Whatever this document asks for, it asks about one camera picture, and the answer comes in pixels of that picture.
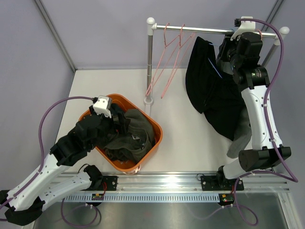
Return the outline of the blue hanger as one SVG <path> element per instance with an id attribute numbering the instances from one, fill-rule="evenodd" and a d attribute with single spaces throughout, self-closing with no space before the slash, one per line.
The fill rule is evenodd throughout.
<path id="1" fill-rule="evenodd" d="M 230 28 L 231 33 L 230 34 L 225 34 L 224 38 L 231 38 L 232 34 L 235 32 L 235 29 Z M 207 60 L 210 63 L 212 69 L 216 72 L 216 74 L 221 78 L 221 79 L 233 79 L 233 75 L 227 74 L 222 72 L 219 67 L 216 65 L 216 58 L 219 53 L 219 46 L 222 44 L 215 44 L 211 41 L 208 41 L 208 57 Z"/>

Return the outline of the olive green shorts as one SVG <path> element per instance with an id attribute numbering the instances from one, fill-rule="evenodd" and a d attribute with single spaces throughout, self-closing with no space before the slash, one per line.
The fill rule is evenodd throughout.
<path id="1" fill-rule="evenodd" d="M 111 160 L 140 162 L 154 146 L 153 126 L 138 109 L 129 109 L 124 116 L 130 120 L 126 134 L 108 134 L 97 147 Z"/>

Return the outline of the black shorts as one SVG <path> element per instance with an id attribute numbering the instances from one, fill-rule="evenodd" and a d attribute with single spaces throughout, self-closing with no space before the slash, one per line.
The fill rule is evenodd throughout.
<path id="1" fill-rule="evenodd" d="M 221 79 L 207 57 L 208 41 L 197 37 L 186 70 L 186 92 L 215 131 L 233 141 L 244 101 L 233 79 Z"/>

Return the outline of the navy blue shorts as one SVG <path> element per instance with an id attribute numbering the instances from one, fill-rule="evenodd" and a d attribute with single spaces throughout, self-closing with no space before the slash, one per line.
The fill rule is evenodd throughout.
<path id="1" fill-rule="evenodd" d="M 116 103 L 112 103 L 112 104 L 111 104 L 110 111 L 111 111 L 112 114 L 113 114 L 115 111 L 116 111 L 116 112 L 124 112 L 124 111 L 119 107 L 119 105 L 116 104 Z"/>

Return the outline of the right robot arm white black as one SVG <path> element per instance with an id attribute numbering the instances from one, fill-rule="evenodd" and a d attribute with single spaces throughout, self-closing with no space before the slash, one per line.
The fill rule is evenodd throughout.
<path id="1" fill-rule="evenodd" d="M 291 156 L 277 132 L 270 96 L 267 70 L 259 65 L 263 42 L 253 31 L 226 36 L 220 47 L 219 60 L 229 62 L 233 79 L 244 100 L 252 132 L 252 149 L 241 150 L 238 158 L 218 169 L 216 185 L 229 188 L 247 172 L 273 168 Z"/>

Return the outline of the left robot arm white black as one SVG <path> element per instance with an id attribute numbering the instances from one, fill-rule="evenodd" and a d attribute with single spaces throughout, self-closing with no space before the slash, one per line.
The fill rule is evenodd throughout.
<path id="1" fill-rule="evenodd" d="M 8 209 L 5 221 L 25 226 L 37 218 L 53 203 L 79 190 L 98 190 L 105 187 L 103 175 L 95 165 L 88 165 L 73 178 L 50 186 L 62 172 L 87 156 L 97 145 L 105 143 L 111 134 L 125 134 L 130 119 L 124 113 L 112 117 L 89 114 L 61 137 L 50 149 L 43 163 L 21 184 L 0 192 L 1 206 Z"/>

